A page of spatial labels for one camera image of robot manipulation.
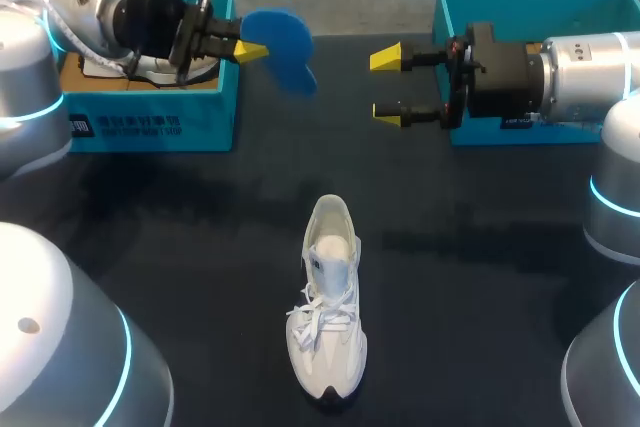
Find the white sneaker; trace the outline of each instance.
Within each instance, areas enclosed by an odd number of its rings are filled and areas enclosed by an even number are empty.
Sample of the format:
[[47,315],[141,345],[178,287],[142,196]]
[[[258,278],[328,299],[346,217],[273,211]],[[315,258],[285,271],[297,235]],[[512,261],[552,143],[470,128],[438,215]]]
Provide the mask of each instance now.
[[298,381],[312,397],[340,400],[364,372],[367,338],[360,324],[360,239],[344,201],[321,197],[302,245],[305,305],[287,320],[287,347]]

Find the shoelace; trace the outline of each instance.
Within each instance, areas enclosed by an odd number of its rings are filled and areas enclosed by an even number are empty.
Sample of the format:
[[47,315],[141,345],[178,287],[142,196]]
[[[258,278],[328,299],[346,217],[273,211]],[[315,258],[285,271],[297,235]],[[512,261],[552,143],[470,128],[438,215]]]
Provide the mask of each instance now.
[[356,304],[346,303],[353,294],[353,285],[350,285],[339,299],[331,303],[322,295],[312,300],[310,289],[311,282],[300,291],[305,295],[308,303],[302,307],[294,307],[292,311],[287,312],[287,315],[306,314],[305,320],[298,327],[292,329],[294,337],[303,350],[315,344],[319,332],[346,332],[356,315]]

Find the shoe tongue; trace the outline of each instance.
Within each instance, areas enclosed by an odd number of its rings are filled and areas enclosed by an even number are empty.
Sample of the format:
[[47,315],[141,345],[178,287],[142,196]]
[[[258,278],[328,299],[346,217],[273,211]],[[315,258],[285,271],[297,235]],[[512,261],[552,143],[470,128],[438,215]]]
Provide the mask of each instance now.
[[349,263],[318,254],[316,247],[309,250],[311,272],[318,295],[327,299],[339,299],[348,288]]

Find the blue cardboard box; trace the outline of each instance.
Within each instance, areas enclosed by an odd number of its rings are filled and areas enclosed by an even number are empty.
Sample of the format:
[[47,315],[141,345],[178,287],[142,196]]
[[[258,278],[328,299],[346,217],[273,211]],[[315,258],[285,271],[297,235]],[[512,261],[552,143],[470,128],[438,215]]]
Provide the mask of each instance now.
[[[493,22],[496,40],[542,42],[562,35],[640,30],[638,0],[437,0],[433,42],[464,34],[472,22]],[[449,99],[444,66],[436,68],[440,97]],[[462,126],[451,132],[454,145],[565,144],[598,142],[600,127],[572,123],[505,122],[472,119],[465,112]]]
[[[212,0],[235,17],[234,0]],[[231,149],[239,67],[220,63],[217,88],[66,92],[72,152],[221,152]]]

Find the black tabletop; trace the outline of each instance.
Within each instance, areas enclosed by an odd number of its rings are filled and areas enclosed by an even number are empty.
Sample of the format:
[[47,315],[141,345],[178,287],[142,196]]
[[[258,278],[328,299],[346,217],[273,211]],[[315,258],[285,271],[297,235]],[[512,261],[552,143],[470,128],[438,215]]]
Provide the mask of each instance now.
[[[453,148],[371,103],[437,101],[429,71],[368,72],[412,36],[320,37],[315,98],[243,68],[229,154],[71,156],[0,187],[0,220],[54,241],[153,339],[175,424],[563,426],[560,367],[633,272],[582,236],[593,146]],[[363,385],[302,395],[285,342],[317,198],[362,239]]]

